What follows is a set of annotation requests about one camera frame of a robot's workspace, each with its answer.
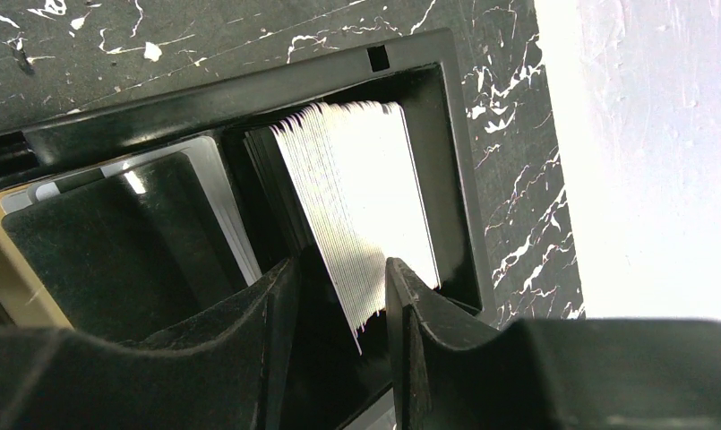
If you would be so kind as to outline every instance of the stack of white cards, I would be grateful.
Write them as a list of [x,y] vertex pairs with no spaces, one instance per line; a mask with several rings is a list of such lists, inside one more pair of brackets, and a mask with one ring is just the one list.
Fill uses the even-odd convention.
[[315,104],[271,130],[356,338],[385,307],[388,257],[439,285],[398,104]]

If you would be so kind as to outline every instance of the white wall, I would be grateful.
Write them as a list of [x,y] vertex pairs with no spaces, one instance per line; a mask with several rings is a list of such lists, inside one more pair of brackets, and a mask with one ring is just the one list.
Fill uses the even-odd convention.
[[536,0],[589,317],[721,319],[721,0]]

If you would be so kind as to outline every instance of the black and white marble pattern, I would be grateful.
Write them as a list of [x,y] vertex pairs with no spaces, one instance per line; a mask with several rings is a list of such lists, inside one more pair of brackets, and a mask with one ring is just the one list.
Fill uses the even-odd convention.
[[584,315],[532,0],[0,0],[0,131],[449,27],[498,306]]

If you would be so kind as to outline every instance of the black marble surface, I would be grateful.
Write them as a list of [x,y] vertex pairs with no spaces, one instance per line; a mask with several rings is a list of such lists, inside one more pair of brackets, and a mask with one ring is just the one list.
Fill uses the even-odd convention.
[[584,315],[532,0],[0,0],[0,132],[451,28],[497,327]]

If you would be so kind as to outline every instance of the marble countertop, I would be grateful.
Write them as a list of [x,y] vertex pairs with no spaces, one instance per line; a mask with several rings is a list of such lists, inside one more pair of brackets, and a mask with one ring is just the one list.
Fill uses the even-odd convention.
[[0,133],[450,28],[500,328],[584,315],[532,0],[0,1]]

